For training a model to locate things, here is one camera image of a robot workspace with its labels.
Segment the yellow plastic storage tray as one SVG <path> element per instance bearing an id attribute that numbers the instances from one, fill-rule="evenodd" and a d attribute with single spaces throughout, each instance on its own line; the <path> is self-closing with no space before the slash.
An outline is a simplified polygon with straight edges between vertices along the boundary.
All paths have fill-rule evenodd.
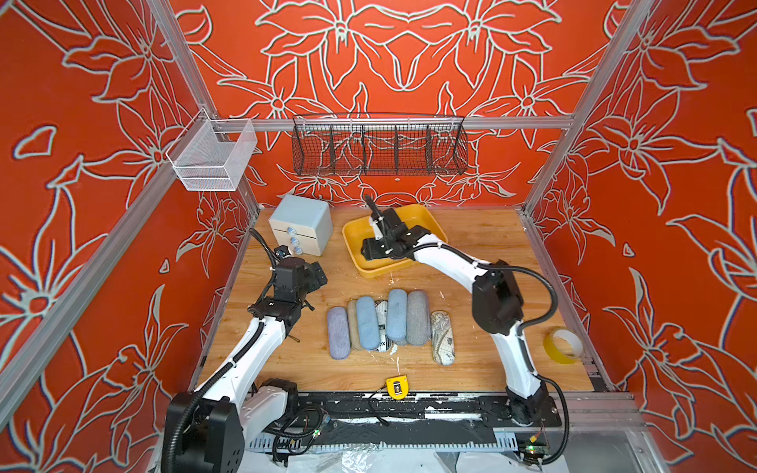
<path id="1" fill-rule="evenodd" d="M 449 239 L 431 212 L 419 204 L 386 208 L 382 222 L 377 212 L 352 220 L 342 228 L 348 253 L 358 272 L 372 279 L 412 266 L 415 260 L 399 259 L 421 237 Z"/>

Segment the light blue glasses case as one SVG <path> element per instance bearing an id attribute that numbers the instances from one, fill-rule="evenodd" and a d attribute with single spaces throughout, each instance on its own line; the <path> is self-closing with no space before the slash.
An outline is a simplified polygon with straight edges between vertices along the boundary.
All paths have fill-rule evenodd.
<path id="1" fill-rule="evenodd" d="M 394 344 L 407 344 L 407 293 L 402 289 L 391 290 L 388 294 L 386 313 L 386 335 Z"/>
<path id="2" fill-rule="evenodd" d="M 361 347 L 367 351 L 377 350 L 380 346 L 380 327 L 375 301 L 371 297 L 362 297 L 358 299 L 356 309 Z"/>

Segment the grey fabric glasses case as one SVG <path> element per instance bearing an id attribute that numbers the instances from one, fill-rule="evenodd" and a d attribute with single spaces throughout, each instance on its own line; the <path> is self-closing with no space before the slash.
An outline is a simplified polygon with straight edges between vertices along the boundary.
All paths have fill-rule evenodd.
<path id="1" fill-rule="evenodd" d="M 413 291 L 407 297 L 406 340 L 409 345 L 423 346 L 431 338 L 429 297 L 424 291 Z"/>

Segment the map print glasses case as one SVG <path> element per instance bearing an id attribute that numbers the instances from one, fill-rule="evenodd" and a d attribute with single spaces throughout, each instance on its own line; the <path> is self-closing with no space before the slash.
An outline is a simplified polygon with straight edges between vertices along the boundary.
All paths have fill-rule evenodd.
<path id="1" fill-rule="evenodd" d="M 432 356 L 441 366 L 451 366 L 455 362 L 455 337 L 451 318 L 445 311 L 434 311 L 431 314 Z"/>

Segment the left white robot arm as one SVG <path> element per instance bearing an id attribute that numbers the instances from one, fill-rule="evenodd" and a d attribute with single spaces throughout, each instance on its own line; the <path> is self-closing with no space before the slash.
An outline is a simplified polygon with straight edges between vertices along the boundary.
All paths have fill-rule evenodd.
<path id="1" fill-rule="evenodd" d="M 242 340 L 211 378 L 177 394 L 166 418 L 160 469 L 163 472 L 236 472 L 246 447 L 262 433 L 275 441 L 312 443 L 326 413 L 300 407 L 293 382 L 254 383 L 268 359 L 290 335 L 309 306 L 307 296 L 327 277 L 321 266 L 272 248 L 257 230 L 250 234 L 264 250 L 271 276 L 248 307 L 252 317 Z"/>

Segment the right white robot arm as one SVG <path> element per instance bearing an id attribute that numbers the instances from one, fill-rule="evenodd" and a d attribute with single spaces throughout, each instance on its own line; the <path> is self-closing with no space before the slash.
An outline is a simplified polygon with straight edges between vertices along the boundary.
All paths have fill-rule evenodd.
<path id="1" fill-rule="evenodd" d="M 371 209 L 372 238 L 362 243 L 361 254 L 368 260 L 409 259 L 430 266 L 461 284 L 471 295 L 472 316 L 488 332 L 503 364 L 513 421 L 529 426 L 547 402 L 549 382 L 538 374 L 524 331 L 548 321 L 558 309 L 554 286 L 540 273 L 502 260 L 489 262 L 475 258 L 446 242 L 422 226 L 408 227 L 392 208 L 380 209 L 372 197 L 364 199 Z M 541 317 L 524 318 L 524 297 L 516 283 L 517 273 L 541 283 L 550 297 Z"/>

